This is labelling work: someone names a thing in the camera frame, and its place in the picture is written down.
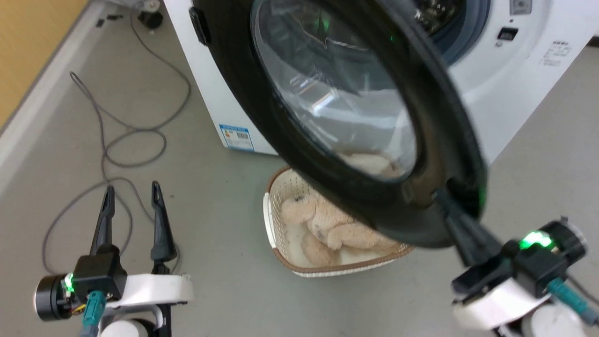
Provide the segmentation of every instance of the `plush toy in drum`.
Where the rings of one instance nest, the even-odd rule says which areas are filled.
[[[308,227],[301,247],[308,261],[319,267],[337,264],[342,247],[383,255],[400,247],[397,241],[358,222],[313,190],[283,202],[281,218],[288,226]]]

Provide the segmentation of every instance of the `laundry basket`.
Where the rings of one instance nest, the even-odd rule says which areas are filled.
[[[286,226],[281,220],[280,212],[281,205],[285,200],[310,192],[312,189],[290,167],[284,167],[272,176],[264,194],[264,223],[268,241],[277,259],[293,273],[307,278],[356,273],[391,263],[413,250],[413,247],[409,245],[400,244],[397,249],[386,255],[375,252],[358,255],[347,253],[341,264],[327,267],[311,266],[305,257],[302,259],[303,252],[300,248],[300,241],[303,237],[301,231],[307,232],[307,228],[305,226],[302,228]]]

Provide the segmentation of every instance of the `teal cable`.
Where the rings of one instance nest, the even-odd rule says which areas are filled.
[[[97,337],[99,333],[99,324],[106,309],[106,296],[103,292],[94,290],[89,293],[85,311],[83,312],[83,327],[79,337]]]
[[[599,322],[599,314],[596,310],[588,306],[586,300],[570,289],[564,281],[556,278],[547,285],[547,290],[553,296],[557,297],[565,305],[574,310],[578,316],[588,326],[594,326]]]

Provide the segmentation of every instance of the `white basket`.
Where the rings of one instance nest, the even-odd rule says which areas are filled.
[[[413,247],[402,244],[396,251],[388,255],[349,264],[327,267],[300,267],[293,264],[289,261],[292,243],[288,240],[288,229],[280,218],[281,205],[285,200],[305,194],[310,190],[312,190],[312,187],[304,179],[290,167],[284,167],[272,176],[264,194],[262,207],[268,241],[275,256],[293,273],[307,278],[357,273],[391,263],[413,250]]]

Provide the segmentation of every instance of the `black cable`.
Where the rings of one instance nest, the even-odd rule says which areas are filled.
[[[74,199],[72,199],[71,201],[69,201],[69,203],[58,213],[58,215],[56,216],[56,218],[52,221],[52,223],[48,227],[48,230],[46,231],[46,235],[44,236],[44,241],[42,243],[41,260],[42,260],[42,264],[44,265],[44,269],[46,270],[46,272],[48,272],[50,274],[56,274],[56,272],[54,270],[52,270],[48,266],[47,257],[46,257],[46,249],[47,249],[48,239],[50,237],[50,234],[52,233],[52,231],[56,227],[56,224],[58,223],[58,221],[60,221],[60,219],[62,218],[62,216],[65,213],[67,213],[84,196],[88,195],[90,192],[92,192],[93,190],[95,190],[97,188],[105,187],[106,185],[108,185],[110,183],[117,182],[117,181],[124,181],[124,182],[126,182],[131,187],[131,190],[133,190],[133,193],[135,194],[135,198],[137,199],[137,202],[141,206],[141,209],[144,211],[144,214],[146,215],[146,218],[150,221],[150,223],[152,225],[154,224],[154,218],[147,211],[146,207],[144,206],[143,202],[141,201],[140,193],[137,191],[137,188],[135,187],[135,185],[133,184],[133,182],[131,180],[125,178],[125,177],[108,177],[108,175],[106,174],[105,162],[108,161],[109,163],[111,163],[112,165],[115,165],[117,167],[134,168],[134,167],[142,167],[142,166],[148,165],[148,164],[153,163],[154,161],[156,161],[158,158],[160,158],[162,156],[162,154],[164,154],[164,152],[167,149],[167,138],[160,131],[160,129],[162,127],[166,126],[167,124],[169,124],[170,122],[172,122],[173,119],[175,119],[178,115],[181,114],[181,112],[183,111],[183,108],[185,107],[185,105],[189,101],[189,97],[191,96],[191,87],[192,86],[191,86],[191,83],[189,82],[189,79],[187,79],[187,77],[185,76],[185,74],[183,74],[183,72],[181,70],[179,70],[172,63],[168,62],[166,59],[164,59],[160,55],[156,54],[152,49],[150,49],[145,44],[145,42],[141,39],[139,33],[135,30],[135,26],[133,24],[133,17],[134,17],[135,9],[139,8],[140,5],[142,5],[142,1],[140,1],[137,4],[134,5],[133,9],[131,10],[131,14],[129,15],[129,25],[131,27],[131,31],[133,32],[133,34],[135,35],[135,37],[137,38],[137,40],[140,42],[140,44],[152,56],[154,56],[156,59],[158,59],[164,65],[166,65],[169,68],[171,68],[175,73],[177,73],[179,75],[179,77],[181,77],[181,79],[183,81],[185,81],[185,84],[187,84],[187,94],[185,95],[185,99],[183,100],[183,102],[181,103],[181,105],[179,106],[179,108],[169,118],[167,118],[163,122],[161,122],[161,123],[159,123],[159,124],[157,124],[157,125],[155,125],[153,127],[141,128],[141,127],[136,127],[135,125],[130,125],[130,124],[127,124],[127,123],[121,121],[115,115],[113,115],[108,110],[106,110],[105,108],[103,108],[94,99],[92,93],[89,91],[89,89],[83,83],[83,81],[79,78],[79,76],[77,76],[77,74],[73,73],[73,72],[69,73],[70,76],[71,76],[71,79],[73,80],[73,82],[75,83],[75,85],[79,88],[79,90],[81,91],[81,93],[92,104],[93,111],[95,112],[96,116],[98,117],[98,125],[99,125],[99,130],[100,130],[100,145],[101,145],[101,148],[102,148],[102,159],[101,159],[101,162],[100,162],[100,171],[102,173],[102,181],[100,181],[100,182],[98,182],[98,183],[96,183],[96,184],[88,187],[83,192],[81,192],[78,196],[76,196]],[[114,120],[118,124],[121,124],[122,126],[124,126],[128,131],[125,132],[125,133],[123,133],[122,135],[116,137],[114,140],[112,140],[108,144],[106,144],[106,139],[105,139],[105,135],[104,135],[104,121],[102,120],[102,113],[105,113],[112,120]],[[130,136],[133,136],[134,134],[139,134],[139,133],[153,133],[153,134],[157,134],[157,135],[159,135],[161,137],[161,139],[162,139],[162,147],[161,147],[160,151],[158,152],[158,154],[156,154],[154,157],[152,157],[152,158],[150,158],[148,160],[144,160],[144,161],[141,161],[141,162],[138,162],[138,163],[121,163],[121,162],[119,162],[119,161],[114,160],[114,159],[111,158],[111,156],[108,154],[108,151],[113,146],[117,145],[123,139],[125,139],[127,137],[130,137]],[[118,193],[116,193],[115,196],[116,196],[116,200],[121,204],[121,206],[123,206],[123,208],[125,209],[125,212],[127,213],[127,216],[129,217],[129,228],[128,228],[127,236],[125,237],[125,243],[123,244],[122,248],[120,249],[121,254],[123,254],[125,252],[125,250],[127,249],[127,246],[129,245],[129,240],[131,239],[131,233],[133,232],[133,216],[131,214],[131,210],[130,210],[129,206],[125,203],[125,201],[123,200],[123,198],[121,198],[121,196]],[[174,266],[173,266],[173,272],[179,267],[179,265],[181,263],[181,249],[179,248],[178,245],[176,245],[176,248],[177,248],[177,258],[175,259],[175,263],[174,263]]]
[[[599,299],[591,294],[582,283],[580,283],[577,279],[573,278],[572,275],[568,274],[568,281],[572,283],[572,286],[576,288],[583,296],[585,296],[589,301],[593,302],[595,305],[599,306]]]

